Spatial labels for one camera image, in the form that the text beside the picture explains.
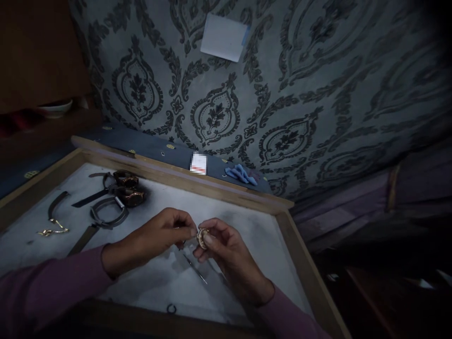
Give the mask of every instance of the damask wallpaper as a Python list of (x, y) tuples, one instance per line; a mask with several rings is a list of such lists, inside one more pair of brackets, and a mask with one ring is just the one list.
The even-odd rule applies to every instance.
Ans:
[[(298, 200), (450, 130), (435, 21), (406, 0), (70, 1), (105, 118), (257, 168)], [(206, 14), (251, 27), (238, 63)]]

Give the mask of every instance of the tweezers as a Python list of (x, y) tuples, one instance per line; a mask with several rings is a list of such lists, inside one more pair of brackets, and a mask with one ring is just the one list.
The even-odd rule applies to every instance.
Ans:
[(192, 267), (192, 269), (196, 272), (196, 274), (199, 275), (199, 277), (202, 279), (202, 281), (204, 281), (207, 285), (207, 281), (204, 279), (204, 277), (202, 276), (201, 272), (198, 271), (198, 269), (192, 264), (192, 262), (190, 261), (190, 259), (183, 253), (185, 259), (187, 259), (188, 263), (190, 264), (190, 266)]

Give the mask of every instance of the wrist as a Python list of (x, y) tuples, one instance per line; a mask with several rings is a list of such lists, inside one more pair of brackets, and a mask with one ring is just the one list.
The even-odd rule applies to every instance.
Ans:
[(256, 288), (256, 301), (254, 302), (255, 307), (261, 307), (268, 304), (274, 296), (274, 285), (270, 279), (263, 277), (260, 284)]
[(102, 251), (102, 264), (112, 279), (138, 267), (131, 250), (123, 240), (107, 244)]

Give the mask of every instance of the person's left hand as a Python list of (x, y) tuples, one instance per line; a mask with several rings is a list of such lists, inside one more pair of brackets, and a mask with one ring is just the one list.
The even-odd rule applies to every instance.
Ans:
[(111, 277), (117, 277), (145, 265), (173, 244), (182, 248), (183, 242), (196, 234), (196, 225), (190, 214), (165, 208), (123, 240), (106, 245), (102, 251), (104, 269)]

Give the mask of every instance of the purple sleeve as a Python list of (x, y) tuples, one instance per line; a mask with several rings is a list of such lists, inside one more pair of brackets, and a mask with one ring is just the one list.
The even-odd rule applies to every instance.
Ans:
[(0, 278), (0, 337), (30, 336), (113, 281), (102, 265), (103, 246), (47, 260)]
[(274, 296), (258, 313), (277, 338), (331, 339), (310, 316), (275, 286)]

